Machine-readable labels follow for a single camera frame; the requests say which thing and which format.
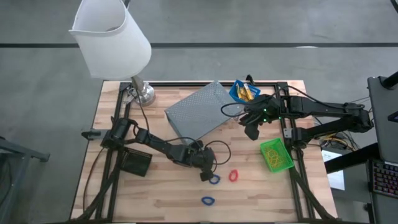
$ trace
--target wooden table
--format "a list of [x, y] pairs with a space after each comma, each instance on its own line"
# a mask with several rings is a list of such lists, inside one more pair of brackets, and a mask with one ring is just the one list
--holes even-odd
[[[289, 85], [305, 91], [303, 81], [287, 82]], [[156, 101], [144, 108], [149, 119], [151, 133], [162, 139], [177, 137], [167, 121], [164, 110], [199, 88], [155, 87]], [[274, 92], [271, 87], [259, 88], [261, 93], [272, 94]], [[114, 113], [118, 89], [119, 82], [104, 82], [93, 128], [109, 129], [111, 127], [110, 117]], [[289, 91], [291, 95], [298, 95], [295, 90]], [[131, 106], [130, 118], [135, 119], [140, 127], [144, 128], [146, 126], [144, 117], [137, 104]], [[298, 119], [296, 123], [298, 127], [309, 128], [313, 126], [311, 117]], [[279, 121], [274, 121], [272, 124], [260, 126], [259, 129], [259, 139], [252, 141], [245, 135], [244, 128], [238, 125], [234, 119], [231, 119], [202, 138], [204, 143], [212, 140], [222, 140], [231, 147], [231, 160], [217, 168], [216, 174], [221, 177], [221, 182], [218, 185], [202, 182], [199, 178], [199, 169], [173, 164], [163, 154], [147, 146], [140, 144], [129, 145], [128, 147], [153, 154], [152, 163], [145, 177], [139, 177], [123, 171], [120, 173], [113, 221], [297, 221], [289, 172], [271, 173], [259, 150], [260, 143], [282, 137], [280, 123]], [[72, 218], [78, 217], [82, 213], [83, 189], [93, 161], [101, 150], [100, 142], [100, 140], [90, 141], [88, 145], [73, 206]], [[218, 161], [224, 161], [227, 158], [228, 151], [225, 146], [214, 144], [212, 148]], [[90, 204], [99, 191], [105, 154], [103, 152], [100, 155], [101, 157], [91, 176], [86, 206]], [[304, 150], [304, 161], [312, 192], [326, 210], [336, 217], [335, 204], [319, 147], [308, 146]], [[239, 171], [237, 182], [228, 180], [228, 174], [233, 169]], [[215, 204], [213, 206], [202, 204], [201, 198], [204, 196], [214, 197], [216, 199]], [[300, 198], [303, 210], [306, 212], [303, 194], [300, 194]], [[107, 209], [107, 199], [104, 204], [104, 209]]]

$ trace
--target lamp base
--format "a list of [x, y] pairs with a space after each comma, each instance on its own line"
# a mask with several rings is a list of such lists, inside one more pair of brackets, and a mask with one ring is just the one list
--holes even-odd
[[141, 101], [141, 106], [151, 105], [155, 99], [155, 90], [147, 82], [143, 82], [141, 78], [134, 76], [131, 78], [131, 84], [137, 91], [132, 91], [131, 94], [134, 96], [134, 101], [139, 103]]

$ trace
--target gray floor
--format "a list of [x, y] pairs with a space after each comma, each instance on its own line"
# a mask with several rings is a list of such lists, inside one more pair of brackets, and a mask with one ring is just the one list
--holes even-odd
[[[0, 1], [1, 43], [72, 43], [67, 30], [80, 1]], [[151, 42], [398, 42], [388, 0], [133, 0], [129, 9]], [[398, 67], [398, 48], [153, 50], [146, 80], [243, 78], [305, 80], [323, 101], [368, 95], [367, 77]], [[42, 152], [32, 161], [13, 223], [68, 218], [101, 80], [90, 78], [78, 49], [0, 49], [0, 135]], [[355, 134], [360, 146], [374, 131]], [[362, 221], [358, 202], [335, 198], [339, 216]]]

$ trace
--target green basket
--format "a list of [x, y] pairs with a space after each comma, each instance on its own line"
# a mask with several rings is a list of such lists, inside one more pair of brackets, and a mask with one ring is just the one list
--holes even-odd
[[271, 172], [279, 172], [294, 166], [292, 158], [280, 138], [261, 143], [260, 151]]

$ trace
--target gray perforated box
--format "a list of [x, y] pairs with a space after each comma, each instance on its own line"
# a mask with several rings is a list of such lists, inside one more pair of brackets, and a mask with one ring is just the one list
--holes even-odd
[[[179, 137], [197, 140], [230, 119], [221, 113], [221, 107], [234, 102], [225, 88], [215, 81], [167, 108], [165, 112]], [[243, 105], [231, 105], [223, 111], [232, 115], [242, 110]], [[182, 141], [185, 144], [192, 142], [189, 139]]]

